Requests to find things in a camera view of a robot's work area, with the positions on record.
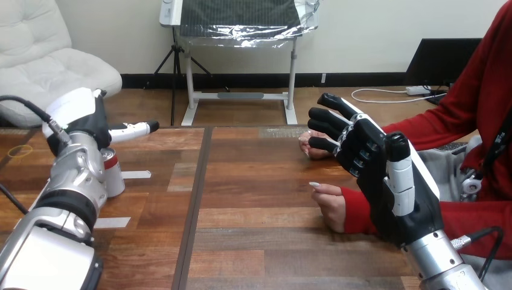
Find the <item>red can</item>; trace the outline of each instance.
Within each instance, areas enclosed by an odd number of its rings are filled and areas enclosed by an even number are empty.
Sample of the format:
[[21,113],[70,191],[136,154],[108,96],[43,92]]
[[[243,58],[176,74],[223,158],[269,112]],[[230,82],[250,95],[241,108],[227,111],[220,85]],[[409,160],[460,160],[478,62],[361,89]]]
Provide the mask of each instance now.
[[102,149],[101,155],[105,166],[105,185],[108,197],[118,196],[124,191],[125,185],[115,150],[111,148]]

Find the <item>computer monitor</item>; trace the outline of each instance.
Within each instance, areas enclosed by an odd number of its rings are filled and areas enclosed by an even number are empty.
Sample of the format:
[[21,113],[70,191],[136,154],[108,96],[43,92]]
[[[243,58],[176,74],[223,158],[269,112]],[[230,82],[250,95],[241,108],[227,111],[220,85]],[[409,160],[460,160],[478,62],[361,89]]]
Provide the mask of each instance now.
[[421,40],[405,77],[406,86],[449,86],[455,83],[481,38]]

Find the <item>white cable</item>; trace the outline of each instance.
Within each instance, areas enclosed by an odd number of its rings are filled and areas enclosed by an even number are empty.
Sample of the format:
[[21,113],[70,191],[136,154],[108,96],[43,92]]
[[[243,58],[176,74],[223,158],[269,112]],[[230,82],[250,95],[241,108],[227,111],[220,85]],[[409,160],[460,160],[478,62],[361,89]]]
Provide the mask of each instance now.
[[405,101],[369,101],[369,100],[361,100],[361,99],[358,99],[354,96],[355,93],[357,92],[361,92],[361,91],[375,91],[375,92],[391,92],[393,94],[405,94],[407,93],[407,91],[387,91],[385,89],[357,89],[355,91],[352,92],[352,98],[356,101],[360,101],[360,102],[363,102],[363,103],[375,103],[375,104],[397,104],[397,103],[409,103],[409,102],[416,102],[416,101],[420,101],[420,100],[426,100],[428,98],[435,98],[435,97],[441,97],[442,95],[446,95],[446,93],[444,94],[440,94],[440,95],[430,95],[428,97],[423,97],[423,98],[413,98],[412,100],[405,100]]

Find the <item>robotic arm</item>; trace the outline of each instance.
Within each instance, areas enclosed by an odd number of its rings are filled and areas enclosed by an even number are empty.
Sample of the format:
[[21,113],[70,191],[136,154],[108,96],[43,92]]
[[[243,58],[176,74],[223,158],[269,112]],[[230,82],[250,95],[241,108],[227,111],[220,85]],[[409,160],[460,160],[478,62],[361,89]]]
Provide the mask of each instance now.
[[0,253],[0,289],[96,289],[103,262],[92,229],[108,196],[100,150],[159,128],[147,122],[109,130],[104,95],[81,88],[48,107],[43,133],[56,156],[50,181]]
[[370,203],[370,218],[384,239],[407,257],[424,290],[486,289],[457,253],[470,241],[445,235],[439,190],[416,150],[400,132],[386,135],[349,102],[323,94],[318,104],[341,113],[311,108],[308,127],[333,140],[311,137],[312,147],[332,152],[357,178]]

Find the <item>lanyard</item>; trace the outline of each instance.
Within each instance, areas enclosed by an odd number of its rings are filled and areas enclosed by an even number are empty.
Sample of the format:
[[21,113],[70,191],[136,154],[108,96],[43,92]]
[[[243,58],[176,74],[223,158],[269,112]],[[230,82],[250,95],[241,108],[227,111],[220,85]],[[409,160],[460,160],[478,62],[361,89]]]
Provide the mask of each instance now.
[[512,128],[512,109],[508,111],[503,124],[499,128],[496,139],[494,139],[489,152],[484,158],[484,162],[482,163],[481,172],[478,173],[478,177],[482,179],[483,174],[489,172],[492,168],[493,162],[503,153],[505,148],[507,148],[508,143],[512,140],[510,138],[510,129]]

